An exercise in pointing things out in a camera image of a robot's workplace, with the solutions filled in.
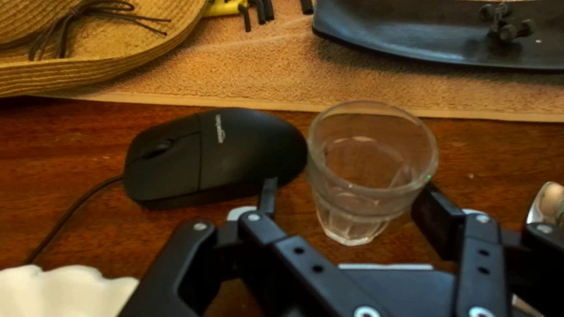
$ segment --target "wooden desk surface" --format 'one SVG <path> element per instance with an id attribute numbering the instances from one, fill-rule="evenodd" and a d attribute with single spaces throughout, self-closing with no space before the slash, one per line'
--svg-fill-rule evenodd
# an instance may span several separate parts
<path id="1" fill-rule="evenodd" d="M 0 269 L 18 266 L 74 200 L 122 172 L 132 138 L 143 129 L 204 108 L 0 100 Z M 306 132 L 314 113 L 272 112 Z M 518 229 L 540 187 L 564 183 L 564 125 L 427 119 L 437 136 L 436 184 L 463 208 L 483 210 Z M 131 202 L 121 183 L 89 199 L 37 258 L 45 270 L 81 264 L 105 276 L 141 278 L 183 221 L 220 225 L 234 207 L 256 198 L 161 212 Z M 304 175 L 279 192 L 279 225 L 304 236 L 334 262 L 430 262 L 449 269 L 403 217 L 374 242 L 354 248 L 324 236 Z M 226 283 L 207 315 L 260 315 L 240 281 Z"/>

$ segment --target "straw hat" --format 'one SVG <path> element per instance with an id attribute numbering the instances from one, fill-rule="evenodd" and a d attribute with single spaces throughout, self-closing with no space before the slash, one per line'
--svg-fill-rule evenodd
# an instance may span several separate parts
<path id="1" fill-rule="evenodd" d="M 85 85 L 138 67 L 184 41 L 207 3 L 0 0 L 0 97 Z"/>

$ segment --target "black computer mouse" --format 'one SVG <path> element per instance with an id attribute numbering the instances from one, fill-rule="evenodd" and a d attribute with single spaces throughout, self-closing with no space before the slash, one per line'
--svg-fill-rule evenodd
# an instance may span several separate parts
<path id="1" fill-rule="evenodd" d="M 290 123 L 258 110 L 217 108 L 151 127 L 127 152 L 125 192 L 148 209 L 208 204 L 284 185 L 305 167 L 307 145 Z"/>

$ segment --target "empty glass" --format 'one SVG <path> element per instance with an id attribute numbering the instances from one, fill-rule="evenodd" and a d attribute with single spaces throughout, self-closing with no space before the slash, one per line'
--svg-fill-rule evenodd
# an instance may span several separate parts
<path id="1" fill-rule="evenodd" d="M 354 101 L 317 116 L 307 172 L 321 226 L 344 245 L 369 243 L 406 212 L 438 166 L 437 142 L 417 117 Z"/>

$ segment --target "tan towel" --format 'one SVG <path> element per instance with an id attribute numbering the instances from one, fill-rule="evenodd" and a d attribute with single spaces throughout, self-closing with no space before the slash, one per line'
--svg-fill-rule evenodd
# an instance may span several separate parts
<path id="1" fill-rule="evenodd" d="M 171 53 L 104 84 L 50 96 L 131 103 L 321 111 L 353 99 L 419 116 L 564 122 L 564 74 L 500 71 L 359 52 L 320 39 L 299 0 L 245 33 L 241 16 L 206 19 Z"/>

